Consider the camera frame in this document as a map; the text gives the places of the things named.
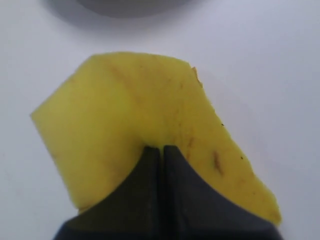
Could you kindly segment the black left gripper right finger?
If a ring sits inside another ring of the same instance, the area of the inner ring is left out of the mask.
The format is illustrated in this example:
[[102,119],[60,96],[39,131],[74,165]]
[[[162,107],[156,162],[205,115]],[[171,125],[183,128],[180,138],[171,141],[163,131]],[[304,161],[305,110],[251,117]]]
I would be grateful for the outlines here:
[[168,240],[281,240],[273,223],[225,198],[206,183],[179,148],[163,152]]

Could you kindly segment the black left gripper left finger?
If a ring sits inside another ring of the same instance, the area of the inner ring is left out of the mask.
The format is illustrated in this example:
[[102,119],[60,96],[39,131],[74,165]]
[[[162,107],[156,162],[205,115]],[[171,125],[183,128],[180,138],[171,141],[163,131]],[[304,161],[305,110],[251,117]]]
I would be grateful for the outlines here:
[[131,173],[105,199],[66,221],[56,240],[158,240],[160,151],[146,147]]

